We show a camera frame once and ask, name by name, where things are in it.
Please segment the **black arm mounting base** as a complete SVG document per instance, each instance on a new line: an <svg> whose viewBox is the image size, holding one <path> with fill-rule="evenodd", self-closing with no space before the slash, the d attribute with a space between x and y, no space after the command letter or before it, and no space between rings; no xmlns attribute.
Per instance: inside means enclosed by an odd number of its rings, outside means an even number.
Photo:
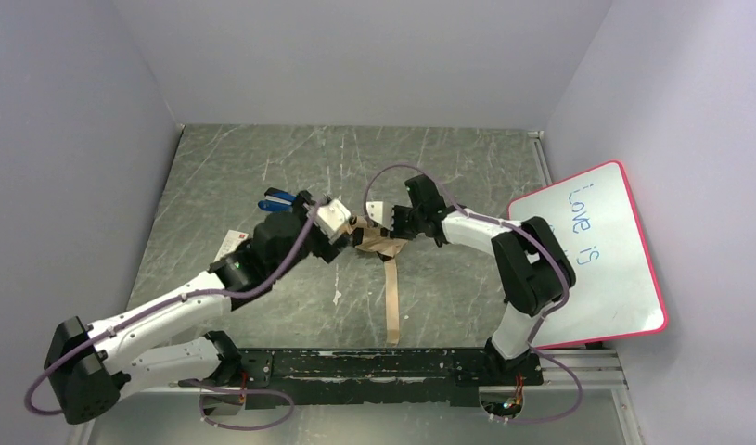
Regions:
<svg viewBox="0 0 756 445"><path fill-rule="evenodd" d="M431 349L242 349L239 362L204 378L216 387L246 388L249 410L286 400L258 390L284 392L298 405L447 402L481 406L486 387L539 386L537 355L504 361L481 348Z"/></svg>

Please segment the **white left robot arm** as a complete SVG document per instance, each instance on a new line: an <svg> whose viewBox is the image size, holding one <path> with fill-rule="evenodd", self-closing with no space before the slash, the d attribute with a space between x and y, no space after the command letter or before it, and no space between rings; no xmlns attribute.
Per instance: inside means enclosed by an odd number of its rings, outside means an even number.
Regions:
<svg viewBox="0 0 756 445"><path fill-rule="evenodd" d="M308 256L332 262L347 244L351 220L339 200L301 191L289 210L268 214L233 251L174 291L89 324L77 316L61 322L43 373L24 396L26 409L79 425L161 383L228 382L241 370L241 355L224 333L179 347L163 341L267 294Z"/></svg>

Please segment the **beige folding umbrella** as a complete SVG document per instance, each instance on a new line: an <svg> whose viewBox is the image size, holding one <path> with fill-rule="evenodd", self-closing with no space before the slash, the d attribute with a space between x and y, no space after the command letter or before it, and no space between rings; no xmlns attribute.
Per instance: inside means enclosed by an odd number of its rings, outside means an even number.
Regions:
<svg viewBox="0 0 756 445"><path fill-rule="evenodd" d="M386 314L386 344L396 347L401 338L400 297L396 257L408 243L401 238L390 238L378 226L370 225L362 216L352 216L346 231L357 250L376 254L383 263L385 275L384 299Z"/></svg>

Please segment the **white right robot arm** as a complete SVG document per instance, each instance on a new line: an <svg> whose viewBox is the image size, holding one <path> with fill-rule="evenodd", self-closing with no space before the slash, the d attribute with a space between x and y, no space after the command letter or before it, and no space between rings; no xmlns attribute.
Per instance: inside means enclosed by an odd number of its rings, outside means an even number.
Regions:
<svg viewBox="0 0 756 445"><path fill-rule="evenodd" d="M506 362L526 355L547 313L576 283L549 223L538 216L516 222L458 210L444 202L437 185L424 174L406 180L404 186L411 204L391 208L387 235L407 240L424 235L439 247L464 246L491 256L506 309L485 349Z"/></svg>

